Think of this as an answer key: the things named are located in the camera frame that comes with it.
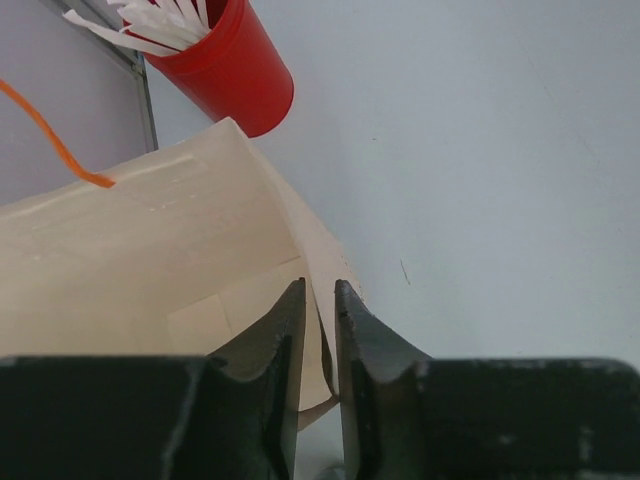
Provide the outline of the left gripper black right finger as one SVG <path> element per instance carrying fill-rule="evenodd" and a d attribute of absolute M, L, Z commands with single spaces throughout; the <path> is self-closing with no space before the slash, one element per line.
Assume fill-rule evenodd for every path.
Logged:
<path fill-rule="evenodd" d="M 335 284 L 349 479 L 635 479 L 639 375 L 607 358 L 437 359 Z"/>

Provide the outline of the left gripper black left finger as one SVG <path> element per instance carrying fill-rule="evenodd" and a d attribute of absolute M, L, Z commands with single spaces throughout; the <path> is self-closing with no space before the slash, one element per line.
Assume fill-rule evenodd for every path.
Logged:
<path fill-rule="evenodd" d="M 289 479 L 306 285 L 196 356 L 1 362 L 5 479 Z"/>

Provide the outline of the white paper takeout bag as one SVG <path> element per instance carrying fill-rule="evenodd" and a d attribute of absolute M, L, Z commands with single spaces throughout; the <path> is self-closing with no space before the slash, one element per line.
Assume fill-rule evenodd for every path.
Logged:
<path fill-rule="evenodd" d="M 1 352 L 207 354 L 306 281 L 299 427 L 339 400 L 338 240 L 231 119 L 103 173 L 10 85 L 76 182 L 1 209 Z"/>

